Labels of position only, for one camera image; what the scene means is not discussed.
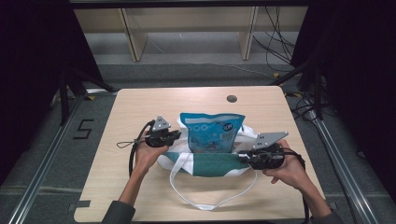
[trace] person's right hand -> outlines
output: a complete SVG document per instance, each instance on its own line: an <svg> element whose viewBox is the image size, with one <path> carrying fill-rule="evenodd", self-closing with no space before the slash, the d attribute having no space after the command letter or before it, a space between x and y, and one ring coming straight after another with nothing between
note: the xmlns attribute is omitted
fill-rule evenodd
<svg viewBox="0 0 396 224"><path fill-rule="evenodd" d="M278 142L285 151L288 151L289 147L286 140L280 140ZM299 160L292 155L286 155L283 164L276 169L265 169L262 173L268 176L272 176L272 184L275 184L278 180L283 181L285 184L290 185L298 190L304 190L308 187L312 187L312 181L306 174L305 169L300 164Z"/></svg>

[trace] logo on bag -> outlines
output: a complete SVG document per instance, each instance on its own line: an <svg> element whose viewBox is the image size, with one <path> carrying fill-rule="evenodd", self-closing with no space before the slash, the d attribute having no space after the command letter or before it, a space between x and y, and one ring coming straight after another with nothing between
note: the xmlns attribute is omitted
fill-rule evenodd
<svg viewBox="0 0 396 224"><path fill-rule="evenodd" d="M224 132L229 132L230 130L233 129L233 125L231 123L226 123L223 125L222 130Z"/></svg>

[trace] printed number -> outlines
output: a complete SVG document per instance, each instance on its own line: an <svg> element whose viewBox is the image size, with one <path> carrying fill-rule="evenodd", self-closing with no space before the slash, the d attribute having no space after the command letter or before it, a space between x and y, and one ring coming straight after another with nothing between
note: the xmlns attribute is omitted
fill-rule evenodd
<svg viewBox="0 0 396 224"><path fill-rule="evenodd" d="M78 140L79 140L79 139L88 139L88 138L90 137L90 133L91 133L92 129L84 129L84 128L81 128L81 127L82 127L82 124L83 124L84 122L86 122L86 121L93 121L93 119L83 119L83 120L81 121L81 123L79 124L77 131L78 131L78 132L87 132L87 135L85 135L84 137L73 137L73 139L78 139Z"/></svg>

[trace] floor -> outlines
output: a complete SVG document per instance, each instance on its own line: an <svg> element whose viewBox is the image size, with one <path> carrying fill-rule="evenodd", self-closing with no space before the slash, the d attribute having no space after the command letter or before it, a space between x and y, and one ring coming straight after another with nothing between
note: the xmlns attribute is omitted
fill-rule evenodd
<svg viewBox="0 0 396 224"><path fill-rule="evenodd" d="M271 41L271 49L279 52L282 56L288 57L289 53L286 53L287 51L285 51L283 46L279 44L279 42L271 40L269 35L266 33L257 33L255 37L265 46L268 46ZM282 35L289 40L289 42L295 43L298 33L283 33ZM86 37L95 60L102 69L101 71L103 72L104 79L108 80L110 83L113 82L114 79L117 79L113 76L122 76L122 74L107 72L107 69L111 68L112 65L125 65L124 69L129 69L131 67L134 69L142 69L145 66L151 65L163 65L161 68L166 67L166 65L191 65L192 68L194 68L204 64L216 69L226 70L230 73L235 70L257 76L264 76L267 80L273 79L275 74L285 74L288 70L292 69L291 66L287 65L278 57L267 53L256 41L252 42L249 60L243 61L241 59L237 37L234 33L150 34L143 57L138 63L132 61L132 56L124 34L86 34ZM263 70L258 66L258 64L267 63L269 63L272 68ZM285 83L284 90L296 92L295 84L298 78L299 77L296 77ZM95 89L95 87L88 85L88 89ZM290 97L288 98L288 103L291 108L294 108L297 105L303 104L300 101L301 99L302 98L299 97ZM89 109L99 111L91 115L92 118L97 120L97 118L105 118L110 109L100 107L101 102L111 105L113 100L114 97L98 97L98 101L96 102L97 105L87 105L84 103L83 107L93 106L93 108L89 107ZM6 223L6 221L8 221L12 210L21 199L26 186L29 185L43 155L46 153L46 150L48 150L53 137L55 137L59 128L58 120L60 114L58 112L59 103L55 103L49 113L47 121L43 124L43 132L37 134L36 141L32 144L32 148L35 149L35 152L39 153L27 152L22 155L7 182L2 186L0 191L0 223L3 223L3 221ZM336 111L332 108L325 109L326 128L332 134L332 140L342 150L342 157L347 163L347 168L352 173L364 197L373 208L374 214L379 220L376 223L391 223L392 220L396 220L396 206L394 202L384 191L375 173L371 170L370 165L364 158L356 155L359 149L349 136L342 121L335 117L334 113L336 113ZM103 130L106 126L106 121L103 119L98 120L98 127ZM337 183L338 181L334 175L334 169L325 153L326 150L316 147L322 145L322 143L315 125L301 119L297 119L296 123L304 139L304 143L306 144L311 161L313 161L314 167L316 167L319 181L325 191L328 202L331 204L332 208L345 219L346 223L353 223L353 218L348 210L347 200L345 200L345 194L342 191L342 185L340 186ZM79 123L76 121L72 123L72 125L77 129ZM100 139L100 131L92 134L97 134L96 137ZM64 144L68 144L68 141L73 140L71 136L68 138L70 139L66 137ZM40 188L40 194L35 199L31 211L28 213L26 223L42 223L43 218L45 218L44 220L46 220L47 223L73 223L73 221L71 221L73 220L73 206L76 205L76 201L81 193L82 186L80 183L84 183L84 175L82 175L82 179L78 180L73 176L73 172L78 172L78 169L83 170L82 167L88 167L87 170L89 170L97 143L90 142L87 144L88 147L85 147L91 148L92 150L86 148L69 148L69 151L59 152L56 156L57 161L52 164L50 172ZM82 154L88 154L89 156L87 156L87 158L89 159L83 159L80 156ZM82 167L78 168L72 166L70 164L70 156L72 156L73 160L82 164ZM63 170L67 170L67 174L59 175L63 174ZM60 183L60 187L49 187L51 186L49 184L51 182ZM62 209L51 209L51 205L52 207L56 207L58 204L60 204L59 206L62 207ZM375 223L364 221L366 218L361 216L359 207L353 202L351 206L357 217L356 223Z"/></svg>

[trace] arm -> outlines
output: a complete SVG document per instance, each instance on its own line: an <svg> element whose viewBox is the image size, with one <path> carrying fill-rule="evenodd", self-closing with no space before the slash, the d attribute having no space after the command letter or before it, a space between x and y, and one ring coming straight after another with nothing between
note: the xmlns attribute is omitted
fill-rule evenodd
<svg viewBox="0 0 396 224"><path fill-rule="evenodd" d="M285 140L278 143L283 148L290 148ZM332 210L321 197L318 188L312 183L303 166L294 156L286 155L282 166L277 169L262 170L262 173L272 176L271 183L273 184L280 179L285 184L299 190L308 204L313 219L322 219L332 214Z"/></svg>
<svg viewBox="0 0 396 224"><path fill-rule="evenodd" d="M168 149L165 147L149 147L140 143L135 154L135 166L125 188L117 201L112 202L102 223L130 223L134 216L134 203L143 178L158 157Z"/></svg>

